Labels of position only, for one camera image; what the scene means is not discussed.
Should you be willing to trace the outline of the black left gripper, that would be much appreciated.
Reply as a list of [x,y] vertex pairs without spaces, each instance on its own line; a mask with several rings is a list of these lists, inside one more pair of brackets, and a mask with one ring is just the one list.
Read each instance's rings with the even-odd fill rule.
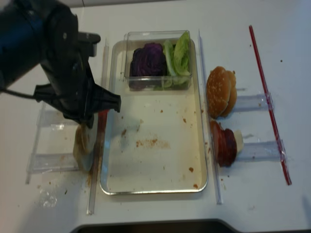
[[89,57],[96,55],[101,37],[79,32],[68,44],[57,42],[41,63],[49,84],[35,87],[34,97],[60,111],[64,118],[93,127],[101,111],[120,112],[121,97],[95,84]]

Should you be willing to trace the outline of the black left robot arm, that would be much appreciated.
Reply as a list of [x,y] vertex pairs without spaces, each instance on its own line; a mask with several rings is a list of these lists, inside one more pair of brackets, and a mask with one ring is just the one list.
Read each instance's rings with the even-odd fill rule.
[[[98,34],[78,30],[78,17],[57,0],[12,0],[0,12],[0,90],[45,102],[66,119],[92,128],[94,115],[121,109],[121,97],[94,82],[89,58]],[[9,86],[40,65],[49,80],[32,95]]]

